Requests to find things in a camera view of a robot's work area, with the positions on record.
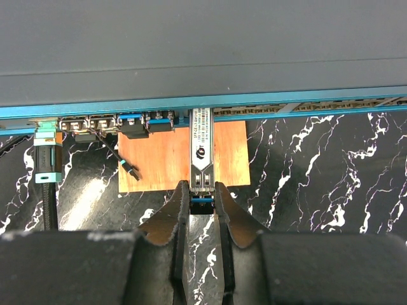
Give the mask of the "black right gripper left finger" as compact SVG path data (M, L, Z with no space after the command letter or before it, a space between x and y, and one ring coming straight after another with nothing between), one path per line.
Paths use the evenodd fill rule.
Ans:
M186 304L189 185L131 231L1 236L2 304Z

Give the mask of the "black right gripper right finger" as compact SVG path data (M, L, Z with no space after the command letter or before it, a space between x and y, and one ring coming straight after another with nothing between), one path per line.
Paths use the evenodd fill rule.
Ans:
M393 234L273 232L215 185L223 304L405 304L406 245Z

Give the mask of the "silver SFP module plug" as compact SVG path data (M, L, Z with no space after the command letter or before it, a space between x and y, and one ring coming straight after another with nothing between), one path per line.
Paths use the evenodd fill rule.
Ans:
M120 114L118 116L118 122L120 132L128 139L146 139L149 137L144 115L141 112Z
M153 111L146 117L146 127L149 133L170 132L174 129L173 111Z
M190 214L214 213L214 118L210 108L190 111Z

